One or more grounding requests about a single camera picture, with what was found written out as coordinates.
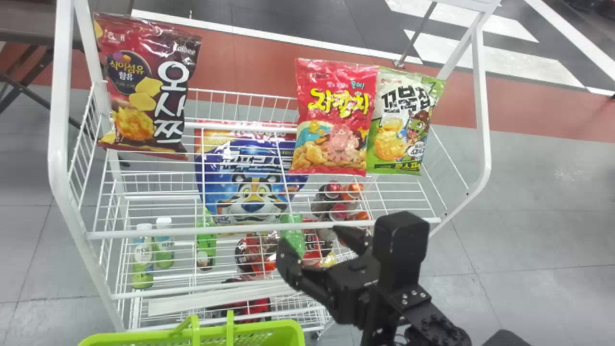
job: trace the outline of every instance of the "wire grid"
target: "wire grid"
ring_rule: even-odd
[[[104,87],[103,83],[95,84],[95,87]],[[112,298],[116,301],[117,311],[123,317],[127,328],[143,328],[165,323],[176,323],[189,313],[201,313],[200,310],[190,310],[169,313],[161,316],[149,316],[148,304],[151,299],[162,296],[169,289],[182,289],[182,294],[191,291],[203,291],[209,288],[220,288],[225,280],[258,279],[262,282],[267,280],[280,280],[275,270],[266,270],[266,265],[272,262],[271,255],[275,252],[263,251],[259,254],[261,267],[253,273],[246,275],[237,270],[234,250],[242,239],[259,237],[260,234],[248,235],[238,233],[225,234],[224,227],[218,231],[216,245],[216,264],[207,272],[203,272],[196,264],[197,239],[195,235],[175,236],[175,258],[170,268],[161,268],[160,263],[164,259],[156,260],[157,251],[154,251],[154,281],[151,288],[145,290],[133,289],[132,275],[133,257],[135,244],[130,238],[115,237],[115,231],[135,230],[139,223],[155,223],[158,217],[168,216],[173,220],[172,228],[192,228],[204,214],[205,203],[202,201],[197,188],[195,172],[197,145],[194,141],[196,136],[193,129],[201,125],[199,119],[208,119],[210,122],[234,120],[242,124],[253,122],[266,123],[269,121],[296,124],[298,112],[296,100],[288,97],[276,97],[268,95],[242,94],[232,92],[208,91],[191,89],[189,96],[195,100],[186,103],[186,130],[183,136],[183,145],[188,151],[188,160],[160,159],[155,156],[143,155],[138,151],[121,151],[121,157],[115,161],[113,155],[98,151],[96,156],[95,141],[87,133],[93,134],[94,138],[103,135],[101,124],[103,115],[98,114],[96,101],[90,92],[88,106],[85,110],[82,129],[79,132],[73,150],[73,159],[68,168],[71,177],[71,189],[77,207],[81,209],[84,199],[87,199],[87,190],[92,190],[94,185],[96,193],[96,214],[92,223],[86,220],[84,225],[86,232],[104,232],[108,238],[92,241],[97,250],[100,265],[105,271],[105,277],[109,283]],[[273,133],[274,137],[284,137],[283,131]],[[275,156],[281,158],[279,148]],[[435,204],[442,208],[444,200],[434,185],[431,175],[446,177],[455,174],[450,156],[443,148],[442,143],[432,140],[427,146],[426,157],[433,159],[435,163],[429,166],[429,174],[422,177],[412,175],[367,175],[366,177],[354,177],[350,175],[310,175],[303,188],[296,192],[294,198],[288,203],[285,213],[292,211],[301,214],[305,221],[315,220],[323,212],[312,212],[312,202],[318,194],[321,186],[331,179],[337,180],[342,186],[350,183],[361,183],[363,191],[361,198],[351,203],[357,211],[365,211],[370,219],[377,219],[381,215],[396,211],[411,211],[422,217],[436,217],[436,206],[430,200],[438,201]],[[130,167],[119,167],[118,164],[129,164]],[[272,164],[277,165],[280,172],[285,171],[287,160],[278,160]],[[443,169],[442,166],[449,164],[453,169]],[[279,173],[284,190],[288,191],[285,183],[287,174]],[[101,177],[100,184],[96,179]],[[332,244],[332,254],[337,262],[355,257],[351,251],[342,247],[336,241]],[[313,259],[312,263],[318,263],[323,259]],[[228,283],[227,287],[239,287],[242,283]],[[330,316],[321,305],[308,297],[287,298],[284,295],[271,297],[272,308],[268,312],[271,318],[294,318],[304,328],[322,329]]]
[[[327,309],[301,292],[155,316],[149,314],[149,305],[153,299],[138,298],[132,301],[138,301],[131,305],[135,310],[130,312],[135,329],[163,329],[193,314],[198,315],[205,326],[222,325],[226,324],[226,312],[230,309],[235,310],[236,323],[291,319],[297,321],[304,331],[321,330],[331,319]]]

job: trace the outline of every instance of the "white wire shopping cart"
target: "white wire shopping cart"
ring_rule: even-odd
[[[365,186],[360,208],[369,213],[370,220],[196,227],[199,217],[204,214],[204,202],[196,186],[193,157],[188,161],[174,161],[123,151],[123,159],[120,159],[115,150],[97,148],[95,139],[111,128],[110,104],[99,66],[90,11],[87,1],[58,0],[49,180],[69,231],[115,328],[118,331],[169,328],[190,314],[198,314],[205,324],[224,323],[226,319],[220,312],[229,305],[243,302],[240,304],[253,309],[252,313],[236,316],[236,320],[291,318],[297,320],[304,331],[321,331],[330,322],[326,309],[310,297],[292,290],[276,271],[263,269],[259,273],[262,280],[230,280],[238,278],[234,250],[247,232],[330,228],[333,224],[370,226],[380,215],[411,211],[434,225],[433,235],[472,200],[485,186],[491,169],[481,27],[499,1],[447,2],[476,2],[481,6],[479,16],[439,75],[443,79],[448,77],[471,39],[478,125],[475,136],[479,139],[479,156],[482,159],[475,183],[470,186],[466,184],[434,129],[434,139],[427,146],[422,177],[336,177],[341,183],[358,182]],[[67,119],[71,102],[69,52],[73,13],[77,15],[92,87],[81,130],[74,145],[69,148]],[[198,123],[197,119],[235,119],[244,121],[244,128],[249,129],[251,121],[295,123],[298,117],[296,100],[288,97],[190,89],[189,98],[191,101],[185,108],[188,129],[207,128],[208,123]],[[276,131],[283,135],[283,132],[296,132],[296,129],[288,127]],[[191,154],[194,136],[189,131],[184,133],[183,144],[189,155],[194,155]],[[130,164],[130,167],[124,167],[125,164]],[[323,174],[311,175],[301,193],[290,203],[289,209],[305,219],[310,218],[310,201],[318,188],[330,179],[330,176]],[[95,206],[93,220],[83,213],[88,205]],[[137,224],[153,222],[163,216],[173,219],[171,228],[136,230]],[[208,272],[200,271],[196,264],[196,235],[203,233],[221,235],[216,244],[216,265]],[[166,269],[155,267],[150,288],[134,289],[131,283],[134,244],[131,239],[161,235],[175,237],[175,263]],[[333,253],[337,261],[352,257],[338,243],[333,246]]]

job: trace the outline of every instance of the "green bottle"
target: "green bottle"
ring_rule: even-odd
[[[170,228],[173,221],[170,217],[159,217],[156,219],[156,228]],[[156,265],[160,269],[169,269],[175,258],[175,242],[171,236],[155,236],[156,243]]]
[[[280,223],[301,223],[303,215],[301,214],[284,214],[280,216]],[[286,239],[293,249],[303,258],[306,253],[306,240],[302,230],[282,230],[280,231],[280,239]]]
[[[196,227],[215,227],[216,223],[209,215],[209,211],[205,211],[205,222],[203,218],[199,217],[196,220]],[[215,265],[216,259],[216,239],[217,234],[204,234],[197,235],[197,249],[196,249],[196,265],[203,272],[211,270]]]
[[[138,231],[152,229],[151,223],[139,223]],[[150,288],[154,284],[153,243],[151,237],[134,238],[132,253],[132,287],[135,289]]]

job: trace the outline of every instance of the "green basket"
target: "green basket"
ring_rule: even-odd
[[[305,346],[305,340],[301,326],[296,321],[233,324],[233,312],[229,310],[225,326],[200,328],[199,318],[190,315],[175,329],[94,334],[79,344],[79,346],[124,345]]]

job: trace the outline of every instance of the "tiger mascot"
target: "tiger mascot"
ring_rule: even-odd
[[[237,194],[218,201],[218,215],[225,215],[231,223],[275,222],[288,204],[276,197],[272,183],[280,183],[279,175],[266,178],[248,178],[234,174],[232,182],[238,184]]]

